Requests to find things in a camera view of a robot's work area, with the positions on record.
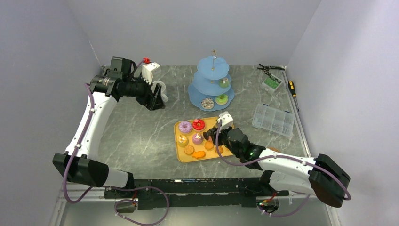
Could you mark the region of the green cupcake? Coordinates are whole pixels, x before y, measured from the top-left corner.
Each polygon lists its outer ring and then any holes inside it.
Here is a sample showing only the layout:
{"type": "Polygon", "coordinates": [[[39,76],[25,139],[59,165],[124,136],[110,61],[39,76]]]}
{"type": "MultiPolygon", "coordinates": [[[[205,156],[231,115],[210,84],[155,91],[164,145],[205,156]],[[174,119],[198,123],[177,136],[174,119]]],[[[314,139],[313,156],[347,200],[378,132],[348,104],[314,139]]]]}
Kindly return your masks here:
{"type": "Polygon", "coordinates": [[[227,78],[227,77],[225,77],[225,78],[222,78],[220,81],[219,81],[219,87],[220,88],[227,88],[227,87],[229,87],[229,85],[230,85],[230,80],[227,78]]]}

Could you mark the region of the blue three-tier cake stand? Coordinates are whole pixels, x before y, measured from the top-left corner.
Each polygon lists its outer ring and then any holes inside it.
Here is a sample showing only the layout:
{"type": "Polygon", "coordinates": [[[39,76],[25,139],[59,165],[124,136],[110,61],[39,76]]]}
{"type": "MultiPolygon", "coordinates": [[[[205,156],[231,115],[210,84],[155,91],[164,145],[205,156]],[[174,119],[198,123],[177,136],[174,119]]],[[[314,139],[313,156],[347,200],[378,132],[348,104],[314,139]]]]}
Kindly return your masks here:
{"type": "Polygon", "coordinates": [[[195,107],[206,112],[227,108],[235,97],[235,93],[231,86],[229,69],[229,64],[224,58],[219,57],[215,50],[211,51],[211,56],[201,59],[197,65],[197,71],[194,73],[192,83],[188,86],[190,102],[195,107]],[[219,87],[219,81],[225,77],[230,80],[230,85],[223,89],[219,87]],[[215,102],[215,97],[221,94],[228,95],[228,102],[225,105],[218,105],[215,102]],[[214,108],[210,110],[201,107],[202,99],[207,97],[212,98],[215,103],[214,108]]]}

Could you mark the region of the red frosted donut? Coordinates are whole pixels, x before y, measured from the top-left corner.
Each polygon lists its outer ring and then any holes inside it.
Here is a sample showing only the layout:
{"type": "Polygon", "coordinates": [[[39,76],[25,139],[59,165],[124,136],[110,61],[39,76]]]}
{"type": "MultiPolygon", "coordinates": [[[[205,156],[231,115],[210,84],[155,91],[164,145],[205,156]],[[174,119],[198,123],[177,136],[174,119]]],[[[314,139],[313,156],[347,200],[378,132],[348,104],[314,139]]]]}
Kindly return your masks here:
{"type": "Polygon", "coordinates": [[[206,123],[202,119],[194,119],[192,122],[192,129],[196,132],[201,132],[205,129],[206,123]]]}

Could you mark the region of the chocolate sprinkled donut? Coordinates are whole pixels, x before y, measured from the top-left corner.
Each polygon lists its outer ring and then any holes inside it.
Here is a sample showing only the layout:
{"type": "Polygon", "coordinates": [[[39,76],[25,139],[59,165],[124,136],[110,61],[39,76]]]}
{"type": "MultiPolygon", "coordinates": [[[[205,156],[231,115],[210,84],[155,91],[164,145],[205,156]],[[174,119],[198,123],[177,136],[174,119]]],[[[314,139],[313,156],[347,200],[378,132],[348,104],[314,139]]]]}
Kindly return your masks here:
{"type": "Polygon", "coordinates": [[[210,110],[210,109],[214,108],[214,106],[215,106],[215,103],[214,103],[213,99],[210,97],[204,98],[201,101],[201,107],[203,109],[210,110]]]}

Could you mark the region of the yellow cupcake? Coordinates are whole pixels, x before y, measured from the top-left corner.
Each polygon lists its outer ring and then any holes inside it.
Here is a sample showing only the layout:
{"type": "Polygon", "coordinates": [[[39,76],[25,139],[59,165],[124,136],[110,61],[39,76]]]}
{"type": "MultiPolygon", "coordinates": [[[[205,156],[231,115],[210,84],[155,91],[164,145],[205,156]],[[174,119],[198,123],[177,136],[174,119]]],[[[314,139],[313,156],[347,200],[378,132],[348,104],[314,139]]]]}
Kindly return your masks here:
{"type": "Polygon", "coordinates": [[[188,145],[188,138],[185,135],[179,135],[176,138],[176,143],[178,147],[185,147],[188,145]]]}

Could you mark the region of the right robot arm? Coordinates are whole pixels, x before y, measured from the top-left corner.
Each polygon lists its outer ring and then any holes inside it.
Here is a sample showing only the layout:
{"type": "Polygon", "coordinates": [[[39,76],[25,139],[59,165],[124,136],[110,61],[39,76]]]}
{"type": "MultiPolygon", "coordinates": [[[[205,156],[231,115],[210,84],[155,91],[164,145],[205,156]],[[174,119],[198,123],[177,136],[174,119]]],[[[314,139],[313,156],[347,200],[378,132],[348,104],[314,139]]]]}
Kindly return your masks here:
{"type": "Polygon", "coordinates": [[[239,159],[237,166],[263,171],[259,189],[264,195],[276,191],[305,193],[336,208],[351,200],[350,176],[328,155],[311,158],[282,154],[250,142],[239,128],[211,128],[203,136],[215,147],[223,145],[230,150],[239,159]]]}

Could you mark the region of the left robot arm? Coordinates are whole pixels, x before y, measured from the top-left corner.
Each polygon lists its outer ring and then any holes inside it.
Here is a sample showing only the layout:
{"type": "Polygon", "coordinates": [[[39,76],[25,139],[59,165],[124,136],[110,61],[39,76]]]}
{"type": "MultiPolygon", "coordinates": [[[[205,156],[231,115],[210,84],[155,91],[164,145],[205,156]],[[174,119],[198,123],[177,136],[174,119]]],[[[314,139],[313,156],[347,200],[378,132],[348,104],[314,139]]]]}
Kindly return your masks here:
{"type": "Polygon", "coordinates": [[[152,81],[159,68],[156,62],[142,63],[141,72],[135,77],[135,62],[113,57],[109,66],[102,67],[102,74],[86,86],[88,103],[78,129],[65,152],[56,153],[52,160],[63,176],[64,186],[67,182],[109,186],[117,187],[117,192],[124,198],[134,194],[132,173],[112,169],[97,161],[98,149],[107,121],[122,97],[133,97],[150,111],[165,108],[162,86],[152,81]]]}

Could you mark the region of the green frosted donut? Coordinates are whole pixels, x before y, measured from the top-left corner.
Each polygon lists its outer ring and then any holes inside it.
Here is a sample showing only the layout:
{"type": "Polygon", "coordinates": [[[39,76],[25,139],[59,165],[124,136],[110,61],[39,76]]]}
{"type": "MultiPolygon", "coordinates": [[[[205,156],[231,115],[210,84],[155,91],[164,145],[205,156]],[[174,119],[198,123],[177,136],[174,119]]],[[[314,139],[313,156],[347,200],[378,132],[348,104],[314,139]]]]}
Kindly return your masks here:
{"type": "Polygon", "coordinates": [[[225,105],[228,102],[228,95],[227,94],[221,94],[215,97],[215,102],[218,105],[225,105]]]}

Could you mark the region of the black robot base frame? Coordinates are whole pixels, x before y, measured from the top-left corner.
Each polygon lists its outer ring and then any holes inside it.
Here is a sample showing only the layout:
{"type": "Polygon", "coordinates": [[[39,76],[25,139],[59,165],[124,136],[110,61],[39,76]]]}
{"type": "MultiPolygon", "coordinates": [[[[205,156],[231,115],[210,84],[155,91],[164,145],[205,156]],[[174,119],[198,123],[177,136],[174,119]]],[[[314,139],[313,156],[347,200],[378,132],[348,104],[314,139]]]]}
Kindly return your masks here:
{"type": "Polygon", "coordinates": [[[288,196],[274,192],[259,178],[137,179],[137,192],[107,188],[105,199],[136,197],[139,210],[169,207],[241,206],[252,208],[263,197],[288,196]]]}

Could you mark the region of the white and blue mug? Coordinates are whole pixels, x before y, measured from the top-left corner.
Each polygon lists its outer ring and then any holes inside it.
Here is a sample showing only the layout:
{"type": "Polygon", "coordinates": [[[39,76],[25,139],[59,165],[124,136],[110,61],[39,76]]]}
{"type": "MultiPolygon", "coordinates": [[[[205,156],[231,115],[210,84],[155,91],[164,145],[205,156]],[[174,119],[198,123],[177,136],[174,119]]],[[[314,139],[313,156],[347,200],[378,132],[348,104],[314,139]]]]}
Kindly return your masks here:
{"type": "Polygon", "coordinates": [[[161,86],[161,89],[160,89],[161,98],[162,98],[163,102],[168,102],[165,83],[162,81],[154,81],[153,84],[154,84],[154,86],[156,86],[157,84],[159,84],[161,86]]]}

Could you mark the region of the purple sprinkled donut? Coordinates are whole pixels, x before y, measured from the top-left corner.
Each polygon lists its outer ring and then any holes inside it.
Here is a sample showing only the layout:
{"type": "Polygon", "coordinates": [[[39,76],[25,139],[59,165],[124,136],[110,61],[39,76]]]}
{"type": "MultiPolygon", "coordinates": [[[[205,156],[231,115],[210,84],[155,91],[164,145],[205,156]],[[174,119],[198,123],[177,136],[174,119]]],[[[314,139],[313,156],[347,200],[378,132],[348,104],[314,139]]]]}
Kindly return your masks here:
{"type": "Polygon", "coordinates": [[[178,124],[178,130],[182,134],[189,134],[192,131],[192,124],[189,121],[181,121],[178,124]]]}

